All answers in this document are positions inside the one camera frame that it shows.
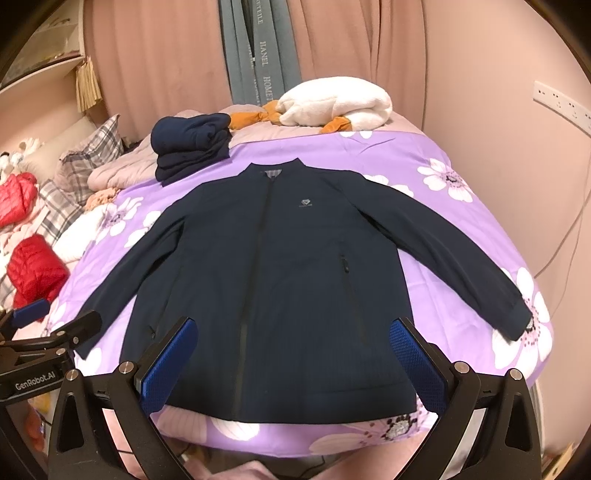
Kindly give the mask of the dark navy jacket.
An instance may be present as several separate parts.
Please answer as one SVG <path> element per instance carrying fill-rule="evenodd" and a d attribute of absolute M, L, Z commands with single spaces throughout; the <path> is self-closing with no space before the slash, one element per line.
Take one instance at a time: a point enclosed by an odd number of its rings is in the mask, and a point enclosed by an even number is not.
<path fill-rule="evenodd" d="M 510 340 L 532 314 L 461 230 L 353 171 L 250 165 L 166 208 L 84 303 L 131 316 L 138 359 L 178 319 L 199 339 L 169 404 L 245 423 L 346 424 L 412 413 L 389 341 L 413 314 L 407 253 Z"/>

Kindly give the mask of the folded navy clothes stack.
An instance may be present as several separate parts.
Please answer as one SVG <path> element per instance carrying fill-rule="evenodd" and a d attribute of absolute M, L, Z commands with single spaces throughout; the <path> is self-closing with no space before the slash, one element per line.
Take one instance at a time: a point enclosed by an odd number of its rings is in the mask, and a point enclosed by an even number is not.
<path fill-rule="evenodd" d="M 157 155 L 155 179 L 167 186 L 229 157 L 230 116 L 167 116 L 152 128 L 150 143 Z"/>

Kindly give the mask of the red down jacket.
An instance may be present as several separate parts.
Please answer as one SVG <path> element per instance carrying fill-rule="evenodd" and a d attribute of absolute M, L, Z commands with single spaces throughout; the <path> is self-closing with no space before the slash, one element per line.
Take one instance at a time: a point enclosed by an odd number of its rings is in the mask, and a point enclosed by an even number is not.
<path fill-rule="evenodd" d="M 61 231 L 58 211 L 31 173 L 1 184 L 1 307 L 53 302 L 69 271 L 53 250 Z"/>

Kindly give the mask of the grey plaid pillow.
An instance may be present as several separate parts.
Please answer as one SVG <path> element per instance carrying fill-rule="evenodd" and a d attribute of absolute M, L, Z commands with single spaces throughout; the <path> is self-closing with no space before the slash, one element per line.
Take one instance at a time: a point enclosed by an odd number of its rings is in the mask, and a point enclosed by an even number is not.
<path fill-rule="evenodd" d="M 111 116 L 80 146 L 64 153 L 58 160 L 56 173 L 40 186 L 39 197 L 48 213 L 37 233 L 50 245 L 83 213 L 93 194 L 88 185 L 90 174 L 122 155 L 119 117 L 119 114 Z"/>

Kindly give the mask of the pink quilted blanket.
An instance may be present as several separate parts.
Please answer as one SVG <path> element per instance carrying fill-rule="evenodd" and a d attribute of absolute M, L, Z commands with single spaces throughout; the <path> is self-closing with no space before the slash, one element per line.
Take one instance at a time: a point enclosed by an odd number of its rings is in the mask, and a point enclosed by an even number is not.
<path fill-rule="evenodd" d="M 132 151 L 95 168 L 87 185 L 93 192 L 107 188 L 125 189 L 155 179 L 157 154 L 147 135 Z"/>

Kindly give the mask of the beige curtain tassel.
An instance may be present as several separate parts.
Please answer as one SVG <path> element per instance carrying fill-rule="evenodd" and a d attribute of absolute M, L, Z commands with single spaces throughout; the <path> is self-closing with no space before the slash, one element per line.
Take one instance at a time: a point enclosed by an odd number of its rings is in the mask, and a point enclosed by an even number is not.
<path fill-rule="evenodd" d="M 84 113 L 102 100 L 98 77 L 95 73 L 94 65 L 90 57 L 76 67 L 75 71 L 75 90 L 78 111 Z"/>

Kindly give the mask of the white shelf cabinet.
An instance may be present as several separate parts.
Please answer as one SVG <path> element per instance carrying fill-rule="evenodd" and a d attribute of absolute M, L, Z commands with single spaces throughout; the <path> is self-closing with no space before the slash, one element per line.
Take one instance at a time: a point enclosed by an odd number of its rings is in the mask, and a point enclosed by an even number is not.
<path fill-rule="evenodd" d="M 85 59 L 84 4 L 82 0 L 59 4 L 24 43 L 1 80 L 1 90 L 62 64 L 77 66 Z"/>

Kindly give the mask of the pink curtain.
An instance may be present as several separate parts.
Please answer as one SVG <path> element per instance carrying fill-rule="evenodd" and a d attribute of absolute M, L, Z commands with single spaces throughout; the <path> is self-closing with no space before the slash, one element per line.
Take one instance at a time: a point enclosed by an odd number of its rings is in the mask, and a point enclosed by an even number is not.
<path fill-rule="evenodd" d="M 383 87 L 394 111 L 422 125 L 427 46 L 421 1 L 290 1 L 305 80 L 359 77 Z M 216 1 L 88 1 L 86 51 L 109 114 L 139 140 L 165 115 L 238 104 Z"/>

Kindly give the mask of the purple floral bed sheet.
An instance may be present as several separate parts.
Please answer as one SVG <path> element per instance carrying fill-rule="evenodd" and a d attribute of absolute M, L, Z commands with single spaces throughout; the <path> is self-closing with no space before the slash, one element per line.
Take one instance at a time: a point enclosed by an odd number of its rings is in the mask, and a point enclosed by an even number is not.
<path fill-rule="evenodd" d="M 198 345 L 154 419 L 169 437 L 295 458 L 409 438 L 435 420 L 389 341 L 406 317 L 451 360 L 534 383 L 550 314 L 508 235 L 428 137 L 246 143 L 125 189 L 47 327 L 97 310 L 87 376 L 191 317 Z"/>

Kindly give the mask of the grey lettered curtain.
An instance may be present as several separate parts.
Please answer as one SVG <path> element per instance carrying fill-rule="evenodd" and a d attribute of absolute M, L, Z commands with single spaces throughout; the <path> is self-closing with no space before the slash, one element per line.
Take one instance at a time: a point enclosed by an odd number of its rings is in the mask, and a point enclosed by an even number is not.
<path fill-rule="evenodd" d="M 286 0 L 221 0 L 218 9 L 235 104 L 263 106 L 301 83 Z"/>

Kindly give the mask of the white plush duck toy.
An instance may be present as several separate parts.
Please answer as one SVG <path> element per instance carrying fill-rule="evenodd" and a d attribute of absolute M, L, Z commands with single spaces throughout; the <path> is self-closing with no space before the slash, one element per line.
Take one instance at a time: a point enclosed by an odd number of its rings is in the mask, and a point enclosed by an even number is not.
<path fill-rule="evenodd" d="M 393 113 L 382 87 L 361 78 L 334 76 L 304 81 L 257 112 L 229 115 L 231 130 L 270 122 L 284 127 L 318 127 L 323 133 L 375 130 Z"/>

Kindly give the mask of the white wall power strip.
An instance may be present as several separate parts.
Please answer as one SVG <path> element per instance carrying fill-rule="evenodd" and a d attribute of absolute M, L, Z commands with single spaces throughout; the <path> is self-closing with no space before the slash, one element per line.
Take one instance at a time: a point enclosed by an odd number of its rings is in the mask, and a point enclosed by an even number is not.
<path fill-rule="evenodd" d="M 586 135 L 591 135 L 591 112 L 576 100 L 542 82 L 535 81 L 533 100 L 552 110 Z"/>

